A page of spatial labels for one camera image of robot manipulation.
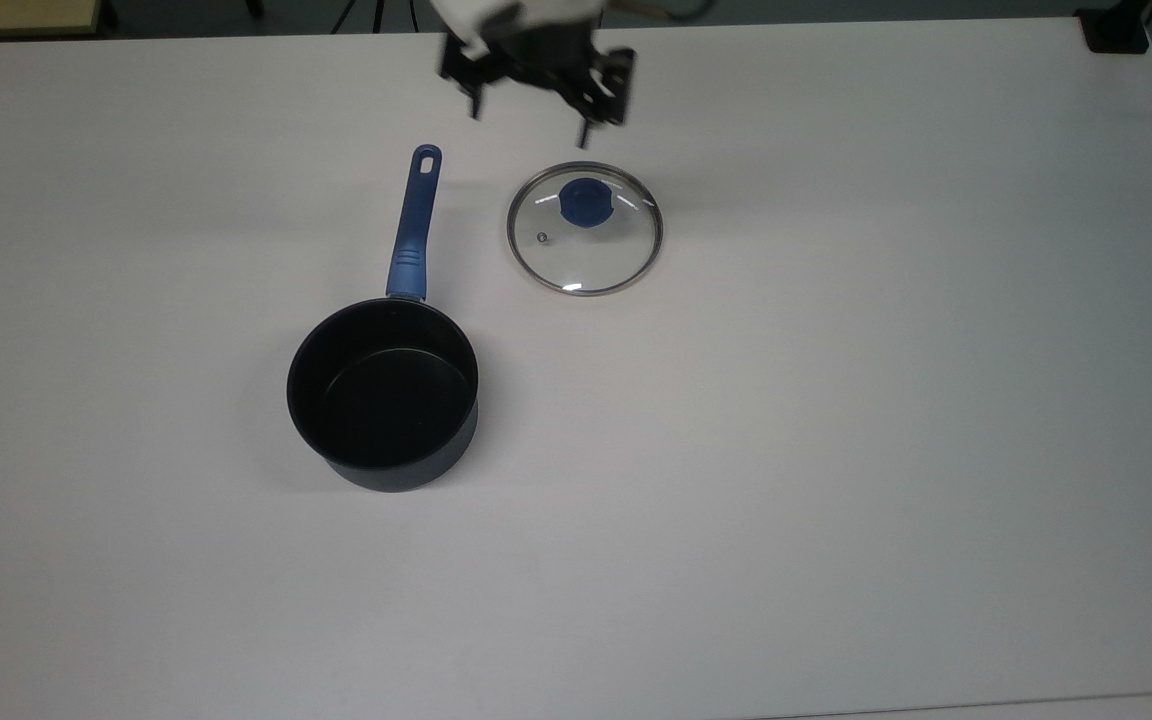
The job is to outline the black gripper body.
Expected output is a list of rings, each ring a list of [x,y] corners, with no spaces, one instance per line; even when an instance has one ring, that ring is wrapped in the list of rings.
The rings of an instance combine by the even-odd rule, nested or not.
[[[488,50],[484,81],[513,79],[536,88],[594,85],[598,18],[596,13],[563,20],[526,20],[522,12],[488,15],[479,22]]]

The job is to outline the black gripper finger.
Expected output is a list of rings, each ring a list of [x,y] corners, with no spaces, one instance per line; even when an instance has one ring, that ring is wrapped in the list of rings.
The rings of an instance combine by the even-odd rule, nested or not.
[[[484,88],[508,76],[508,58],[488,47],[482,56],[467,54],[467,41],[456,35],[444,35],[439,76],[460,88],[468,99],[468,115],[479,120],[483,113]]]
[[[559,94],[581,118],[576,146],[584,150],[591,132],[626,123],[637,54],[630,47],[591,53],[559,70]]]

